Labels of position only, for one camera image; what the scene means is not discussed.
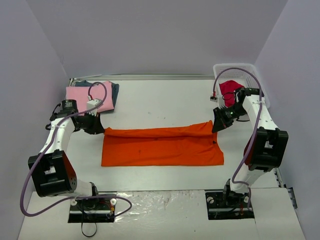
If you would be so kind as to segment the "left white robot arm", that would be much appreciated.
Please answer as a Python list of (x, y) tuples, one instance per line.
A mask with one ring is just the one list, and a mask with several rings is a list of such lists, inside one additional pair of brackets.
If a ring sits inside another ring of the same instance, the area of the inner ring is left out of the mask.
[(105, 132), (98, 112), (102, 100), (91, 99), (86, 105), (87, 109), (79, 112), (74, 99), (58, 104), (61, 109), (54, 111), (50, 117), (46, 143), (38, 155), (29, 157), (28, 167), (40, 197), (83, 197), (82, 203), (89, 209), (95, 209), (101, 203), (97, 187), (93, 182), (78, 179), (67, 157), (72, 133), (84, 130), (87, 134), (98, 135)]

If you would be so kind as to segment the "orange t shirt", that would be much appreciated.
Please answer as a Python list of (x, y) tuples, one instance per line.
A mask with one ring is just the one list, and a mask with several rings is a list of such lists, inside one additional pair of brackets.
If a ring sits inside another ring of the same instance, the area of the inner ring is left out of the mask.
[(102, 167), (222, 166), (212, 121), (150, 129), (105, 129)]

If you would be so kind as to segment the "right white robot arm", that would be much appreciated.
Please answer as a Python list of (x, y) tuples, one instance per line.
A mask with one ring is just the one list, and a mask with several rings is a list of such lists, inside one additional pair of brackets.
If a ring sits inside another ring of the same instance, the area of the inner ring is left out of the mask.
[(278, 168), (283, 160), (289, 134), (272, 120), (260, 89), (240, 87), (234, 91), (234, 104), (213, 110), (212, 132), (233, 125), (234, 120), (248, 116), (252, 135), (244, 149), (243, 159), (222, 193), (222, 202), (229, 207), (247, 196), (250, 187), (265, 173)]

